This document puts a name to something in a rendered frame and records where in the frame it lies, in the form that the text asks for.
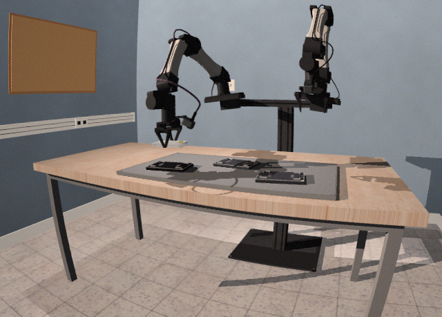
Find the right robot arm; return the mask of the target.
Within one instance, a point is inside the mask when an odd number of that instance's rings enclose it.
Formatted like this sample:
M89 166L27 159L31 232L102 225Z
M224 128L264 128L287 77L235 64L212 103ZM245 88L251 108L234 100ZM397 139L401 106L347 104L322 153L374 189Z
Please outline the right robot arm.
M185 43L186 42L186 43ZM183 34L173 42L173 38L169 39L170 44L169 57L163 74L158 79L172 81L178 85L178 70L183 54L186 57L194 59L196 62L208 72L210 79L217 85L218 95L205 97L205 99L224 97L230 95L241 95L244 93L230 93L229 82L231 81L228 71L208 56L201 47L201 42L197 37ZM172 45L173 43L173 45ZM187 46L188 45L188 46ZM165 82L156 82L157 90L147 92L146 107L149 110L175 108L175 95L171 93L177 92L178 86Z

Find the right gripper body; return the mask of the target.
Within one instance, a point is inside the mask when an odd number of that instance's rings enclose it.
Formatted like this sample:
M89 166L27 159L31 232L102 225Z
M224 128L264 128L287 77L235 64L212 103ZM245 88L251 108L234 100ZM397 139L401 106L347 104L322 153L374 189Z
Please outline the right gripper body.
M174 120L175 118L175 120ZM180 119L183 118L185 120L188 120L190 122L193 122L193 119L187 117L186 115L183 116L175 116L175 108L163 108L162 109L162 121L156 122L157 128L155 130L165 130L166 126L171 126L171 128L178 128L182 127L180 125Z

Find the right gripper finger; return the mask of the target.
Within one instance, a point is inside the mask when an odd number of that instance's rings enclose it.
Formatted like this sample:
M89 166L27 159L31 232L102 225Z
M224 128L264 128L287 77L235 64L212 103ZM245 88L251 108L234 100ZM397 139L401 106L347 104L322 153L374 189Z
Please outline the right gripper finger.
M171 135L171 131L172 131L172 129L155 130L155 133L156 133L156 135L158 136L158 138L159 138L159 140L160 140L160 142L161 142L163 148L166 148L167 145L168 145L169 138L170 138L170 135ZM165 141L165 144L164 144L164 142L163 142L163 140L162 140L162 137L161 137L160 133L166 133L166 141Z
M174 141L177 141L178 136L179 136L179 134L180 134L180 132L181 132L181 130L182 130L182 127L178 127L178 128L166 127L166 128L167 128L167 129L172 129L172 131L177 131L177 134L176 134L175 139L174 139ZM172 134L170 135L170 140L173 141Z

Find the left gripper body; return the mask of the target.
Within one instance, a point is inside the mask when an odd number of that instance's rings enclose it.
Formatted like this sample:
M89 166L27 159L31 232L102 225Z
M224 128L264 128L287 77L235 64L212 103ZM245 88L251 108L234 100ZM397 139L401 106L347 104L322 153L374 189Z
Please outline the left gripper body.
M314 93L320 93L320 94L330 94L330 93L325 93L325 87L320 87L320 81L319 81L319 73L316 73L315 75L314 75L314 77L315 77L315 79L314 79L314 82L318 82L318 87L317 87L317 89L314 89L313 90L313 93L311 93L311 94L314 94ZM311 83L311 79L312 78L312 75L310 75L310 73L305 73L305 82L304 82L304 85L309 85L309 86L313 86L314 85L314 82L313 83ZM301 92L295 92L295 93L303 93L303 94L308 94L308 93L304 93L304 86L299 86L299 90L301 90Z

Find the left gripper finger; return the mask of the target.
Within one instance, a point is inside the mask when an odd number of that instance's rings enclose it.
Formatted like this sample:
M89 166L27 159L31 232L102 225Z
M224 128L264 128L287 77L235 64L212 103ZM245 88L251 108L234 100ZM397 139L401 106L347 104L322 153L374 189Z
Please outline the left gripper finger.
M300 112L301 112L301 94L300 93L294 93L294 95L295 95L295 98L296 98L296 100L298 102L298 106L299 106L299 109L300 109Z
M326 110L326 106L327 106L327 102L329 100L329 97L330 97L330 94L325 94L324 113L325 113L325 110Z

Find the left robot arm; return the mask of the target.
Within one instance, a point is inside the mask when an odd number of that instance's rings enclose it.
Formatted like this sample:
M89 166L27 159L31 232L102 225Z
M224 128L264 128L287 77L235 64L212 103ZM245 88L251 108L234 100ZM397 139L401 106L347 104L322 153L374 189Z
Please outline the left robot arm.
M334 24L334 14L331 6L324 6L323 9L319 9L317 6L310 5L309 8L311 18L313 19L310 31L305 37L305 42L303 44L304 48L302 47L303 54L299 61L299 65L306 73L309 72L310 75L313 75L313 73L316 72L328 60L328 43L325 42L328 42L330 27ZM325 42L313 40L311 38L312 35L313 39ZM320 73L320 87L325 87L325 92L327 92L327 84L330 84L330 80L332 78L332 72L329 71L329 62L321 67L316 73ZM314 82L313 86L304 85L304 93L308 94L301 95L325 98L325 94L311 94L313 93L314 89L317 89L317 87L318 82Z

